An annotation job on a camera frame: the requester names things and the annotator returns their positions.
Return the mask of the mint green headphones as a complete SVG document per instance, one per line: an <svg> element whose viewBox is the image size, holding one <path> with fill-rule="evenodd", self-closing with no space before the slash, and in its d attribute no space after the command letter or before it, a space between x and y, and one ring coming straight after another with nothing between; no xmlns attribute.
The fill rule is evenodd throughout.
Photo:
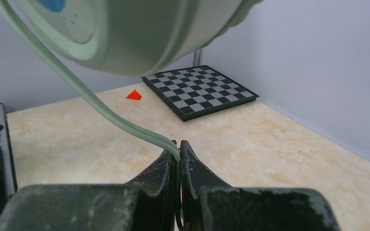
<svg viewBox="0 0 370 231"><path fill-rule="evenodd" d="M157 73L239 25L255 0L17 0L54 52L125 77Z"/></svg>

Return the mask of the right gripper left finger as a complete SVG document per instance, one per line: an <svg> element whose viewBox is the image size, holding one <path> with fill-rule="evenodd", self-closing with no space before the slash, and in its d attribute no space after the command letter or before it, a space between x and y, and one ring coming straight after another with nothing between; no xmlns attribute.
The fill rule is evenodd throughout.
<svg viewBox="0 0 370 231"><path fill-rule="evenodd" d="M167 151L124 184L37 184L21 188L0 231L172 231L175 159Z"/></svg>

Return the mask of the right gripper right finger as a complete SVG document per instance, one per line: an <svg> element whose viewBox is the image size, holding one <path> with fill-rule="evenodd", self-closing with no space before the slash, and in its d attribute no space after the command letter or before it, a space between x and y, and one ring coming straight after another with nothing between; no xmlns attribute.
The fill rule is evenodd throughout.
<svg viewBox="0 0 370 231"><path fill-rule="evenodd" d="M338 231L326 198L310 188L234 187L180 144L186 231Z"/></svg>

